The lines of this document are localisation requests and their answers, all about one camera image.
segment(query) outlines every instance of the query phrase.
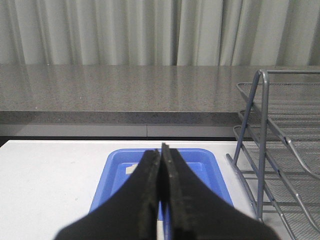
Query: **curtain fold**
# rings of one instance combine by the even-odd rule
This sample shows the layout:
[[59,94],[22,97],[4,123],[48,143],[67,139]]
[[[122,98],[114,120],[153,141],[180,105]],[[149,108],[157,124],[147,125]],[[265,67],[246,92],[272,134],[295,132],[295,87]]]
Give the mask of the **curtain fold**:
[[319,0],[0,0],[0,63],[320,65]]

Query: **white table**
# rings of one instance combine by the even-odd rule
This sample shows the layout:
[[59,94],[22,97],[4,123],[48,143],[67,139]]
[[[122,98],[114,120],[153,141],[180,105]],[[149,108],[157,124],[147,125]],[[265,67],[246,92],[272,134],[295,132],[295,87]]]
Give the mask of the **white table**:
[[[0,147],[0,239],[50,240],[85,216],[108,155],[123,148],[161,148],[161,141],[10,140]],[[246,192],[226,159],[233,141],[166,141],[171,148],[211,151],[235,208],[253,216]],[[267,224],[283,239],[279,218]]]

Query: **blue tray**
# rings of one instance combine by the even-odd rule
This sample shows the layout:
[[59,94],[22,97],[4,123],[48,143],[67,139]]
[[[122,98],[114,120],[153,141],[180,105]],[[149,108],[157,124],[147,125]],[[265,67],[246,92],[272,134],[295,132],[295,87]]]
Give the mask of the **blue tray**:
[[[107,201],[125,183],[130,176],[130,174],[126,174],[126,169],[138,164],[146,150],[150,149],[119,149],[108,156],[89,212]],[[178,150],[188,166],[204,184],[233,206],[212,152],[201,148],[180,148]],[[162,214],[159,214],[159,219],[162,220]]]

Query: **gray countertop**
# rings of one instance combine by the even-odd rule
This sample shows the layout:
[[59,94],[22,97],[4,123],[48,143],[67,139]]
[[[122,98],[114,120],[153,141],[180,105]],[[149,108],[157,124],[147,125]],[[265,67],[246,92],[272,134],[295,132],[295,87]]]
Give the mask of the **gray countertop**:
[[[251,82],[260,68],[1,64],[0,125],[231,127],[240,123],[237,112],[245,107],[236,84]],[[319,80],[314,77],[273,75],[270,80]],[[1,136],[11,134],[0,131]]]

